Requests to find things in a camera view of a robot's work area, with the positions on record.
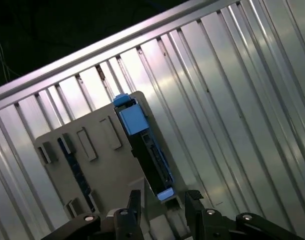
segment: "cable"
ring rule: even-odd
[[[11,72],[13,73],[14,75],[16,75],[17,77],[20,77],[21,75],[18,74],[17,72],[13,71],[1,58],[0,58],[0,62],[5,65],[5,67]]]
[[[5,56],[4,56],[4,51],[3,51],[3,47],[1,45],[1,43],[0,43],[0,58],[1,58],[3,74],[4,74],[6,82],[8,83],[8,80],[10,80],[11,77],[10,77],[10,73],[9,73],[8,69],[6,68],[7,69],[7,73],[8,73],[8,78],[7,78],[7,74],[6,74],[6,70],[5,70],[5,66],[4,66],[4,64],[5,64]]]

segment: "blue plastic clip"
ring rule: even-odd
[[[163,200],[166,200],[168,198],[170,198],[171,196],[173,196],[175,193],[174,193],[174,190],[172,187],[168,188],[167,190],[165,191],[162,191],[161,193],[158,193],[157,194],[157,198],[160,200],[160,201],[163,201]]]
[[[122,93],[117,95],[113,100],[113,105],[115,107],[119,107],[123,105],[124,103],[127,103],[131,100],[131,97],[127,93]]]

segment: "metal frame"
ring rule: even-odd
[[[0,110],[237,0],[191,0],[0,87]]]

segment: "corrugated metal wall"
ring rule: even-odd
[[[80,64],[100,63],[99,72],[59,74],[38,93],[36,84],[0,110],[0,239],[40,239],[67,221],[32,141],[133,91],[145,94],[207,206],[231,218],[254,212],[305,237],[305,0],[222,8],[229,2]]]

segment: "dark ceiling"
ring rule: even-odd
[[[0,0],[0,86],[183,2]]]

